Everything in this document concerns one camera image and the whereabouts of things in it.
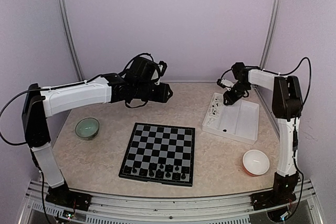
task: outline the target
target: table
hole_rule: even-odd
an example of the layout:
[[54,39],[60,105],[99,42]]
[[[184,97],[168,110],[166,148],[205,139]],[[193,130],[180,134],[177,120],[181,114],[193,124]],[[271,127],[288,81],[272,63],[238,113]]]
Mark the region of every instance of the table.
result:
[[[95,104],[70,112],[54,146],[55,158],[71,188],[141,197],[204,197],[235,194],[273,185],[279,141],[262,106],[259,110],[258,140],[240,143],[202,131],[202,121],[214,92],[224,90],[214,83],[171,83],[174,92],[167,104],[149,102],[128,109],[123,102]],[[255,91],[246,100],[260,104]],[[75,134],[76,124],[94,117],[100,132],[93,141]],[[119,178],[118,173],[135,122],[196,128],[194,182],[192,187],[162,185]],[[263,151],[270,160],[269,171],[250,177],[242,168],[243,154]]]

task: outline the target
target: chessboard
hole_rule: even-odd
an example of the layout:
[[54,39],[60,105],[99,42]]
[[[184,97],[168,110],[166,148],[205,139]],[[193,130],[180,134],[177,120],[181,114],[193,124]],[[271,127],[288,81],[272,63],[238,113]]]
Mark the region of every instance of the chessboard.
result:
[[192,186],[195,128],[136,123],[119,177]]

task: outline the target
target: wall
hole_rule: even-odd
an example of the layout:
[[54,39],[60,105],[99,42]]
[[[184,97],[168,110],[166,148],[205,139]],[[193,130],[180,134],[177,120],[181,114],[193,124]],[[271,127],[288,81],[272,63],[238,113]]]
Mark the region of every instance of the wall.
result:
[[[292,70],[308,56],[312,85],[302,113],[299,167],[311,178],[327,223],[335,223],[336,208],[336,0],[281,0],[267,69]],[[296,72],[303,95],[308,86],[306,63]],[[270,106],[271,94],[264,91]]]
[[163,80],[214,81],[236,61],[257,65],[273,0],[66,0],[86,78],[120,72],[141,52]]
[[[63,34],[57,0],[0,0],[0,107],[31,83],[42,86],[76,81]],[[8,107],[1,130],[12,142],[22,142],[21,110],[24,98]],[[52,138],[66,114],[48,123]],[[0,141],[0,216],[2,224],[15,223],[28,188],[37,177],[27,146]]]

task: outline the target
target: plastic tray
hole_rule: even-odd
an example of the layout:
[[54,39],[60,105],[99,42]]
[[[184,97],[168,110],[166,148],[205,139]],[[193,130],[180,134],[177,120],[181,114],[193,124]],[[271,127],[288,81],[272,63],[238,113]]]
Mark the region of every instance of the plastic tray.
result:
[[223,94],[214,93],[205,115],[202,130],[247,144],[258,139],[259,104],[238,100],[223,104]]

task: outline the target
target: bowl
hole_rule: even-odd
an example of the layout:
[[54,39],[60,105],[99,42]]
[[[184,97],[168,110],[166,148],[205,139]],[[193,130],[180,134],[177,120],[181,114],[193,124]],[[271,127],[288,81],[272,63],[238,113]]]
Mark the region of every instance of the bowl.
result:
[[259,150],[250,150],[243,156],[243,167],[250,176],[260,176],[269,169],[269,159]]
[[83,140],[94,139],[99,131],[99,122],[95,118],[85,118],[77,123],[75,133]]

